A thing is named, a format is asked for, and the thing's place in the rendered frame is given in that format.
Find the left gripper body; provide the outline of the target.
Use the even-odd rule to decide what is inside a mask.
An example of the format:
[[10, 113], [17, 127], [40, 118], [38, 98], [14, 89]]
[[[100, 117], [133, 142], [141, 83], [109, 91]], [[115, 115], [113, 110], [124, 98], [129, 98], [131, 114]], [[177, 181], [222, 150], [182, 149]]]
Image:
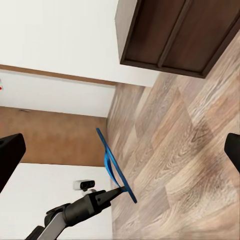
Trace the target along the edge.
[[101, 213], [104, 209], [112, 206], [111, 200], [104, 203], [105, 207], [99, 209], [95, 196], [100, 192], [93, 192], [85, 195], [73, 204], [73, 213], [81, 222]]

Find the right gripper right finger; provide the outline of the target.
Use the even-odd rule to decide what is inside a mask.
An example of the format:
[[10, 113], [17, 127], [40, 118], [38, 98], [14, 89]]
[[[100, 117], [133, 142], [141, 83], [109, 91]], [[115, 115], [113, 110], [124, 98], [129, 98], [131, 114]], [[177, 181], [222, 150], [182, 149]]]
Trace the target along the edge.
[[240, 135], [229, 133], [227, 135], [224, 151], [240, 173]]

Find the sandal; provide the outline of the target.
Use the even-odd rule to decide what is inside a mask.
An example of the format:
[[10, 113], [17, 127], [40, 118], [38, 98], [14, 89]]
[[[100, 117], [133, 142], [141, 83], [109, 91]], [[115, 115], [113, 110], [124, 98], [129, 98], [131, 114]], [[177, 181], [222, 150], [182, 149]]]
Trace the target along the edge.
[[124, 193], [124, 192], [129, 192], [129, 195], [131, 196], [132, 200], [134, 203], [137, 203], [137, 199], [132, 191], [132, 189], [130, 188], [130, 185], [128, 184], [122, 170], [120, 169], [120, 166], [119, 164], [117, 163], [115, 157], [113, 156], [112, 154], [112, 151], [110, 150], [109, 146], [108, 146], [108, 143], [106, 142], [106, 140], [104, 139], [101, 131], [97, 128], [96, 129], [102, 143], [104, 144], [105, 146], [105, 156], [104, 156], [104, 168], [107, 170], [108, 174], [110, 175], [110, 178], [113, 179], [113, 181], [120, 187], [120, 185], [118, 184], [116, 178], [115, 178], [115, 175], [113, 173], [113, 170], [112, 170], [112, 165], [111, 165], [111, 162], [110, 162], [110, 158], [112, 159], [112, 162], [120, 176], [120, 178], [122, 179], [123, 181], [123, 184], [125, 186], [126, 189], [121, 189], [121, 193]]

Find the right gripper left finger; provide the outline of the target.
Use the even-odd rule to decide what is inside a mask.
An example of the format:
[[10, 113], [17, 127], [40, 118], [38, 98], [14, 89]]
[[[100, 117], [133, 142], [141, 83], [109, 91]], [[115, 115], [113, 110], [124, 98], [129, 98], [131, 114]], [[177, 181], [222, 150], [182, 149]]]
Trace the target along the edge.
[[0, 193], [26, 153], [22, 133], [0, 138]]

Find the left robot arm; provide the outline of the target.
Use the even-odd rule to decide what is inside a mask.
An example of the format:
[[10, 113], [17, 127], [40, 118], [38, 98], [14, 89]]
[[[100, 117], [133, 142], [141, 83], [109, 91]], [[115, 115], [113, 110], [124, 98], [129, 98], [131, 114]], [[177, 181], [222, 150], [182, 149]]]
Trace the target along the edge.
[[98, 192], [92, 179], [75, 180], [73, 189], [83, 197], [74, 203], [55, 207], [46, 213], [44, 227], [37, 226], [25, 240], [57, 240], [66, 227], [73, 227], [112, 206], [111, 199], [126, 190], [121, 186], [114, 190]]

